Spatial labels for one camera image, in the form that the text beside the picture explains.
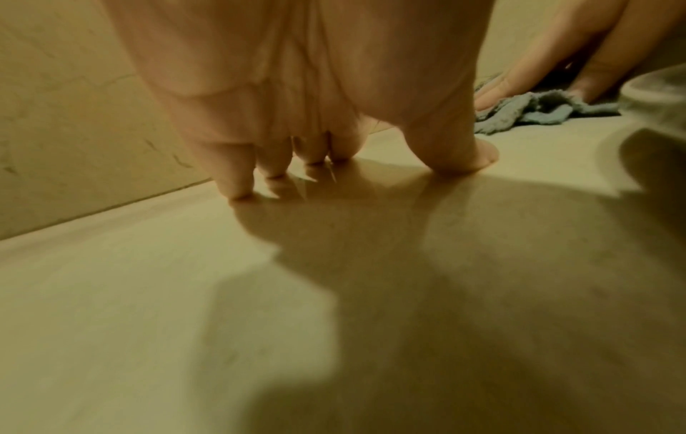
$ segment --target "marble surface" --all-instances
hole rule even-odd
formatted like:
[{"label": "marble surface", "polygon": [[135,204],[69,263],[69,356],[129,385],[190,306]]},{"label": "marble surface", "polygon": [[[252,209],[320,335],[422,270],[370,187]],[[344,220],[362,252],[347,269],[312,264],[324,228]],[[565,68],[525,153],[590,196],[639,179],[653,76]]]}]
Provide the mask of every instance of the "marble surface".
[{"label": "marble surface", "polygon": [[683,433],[686,158],[523,127],[447,182],[396,130],[0,242],[0,433]]}]

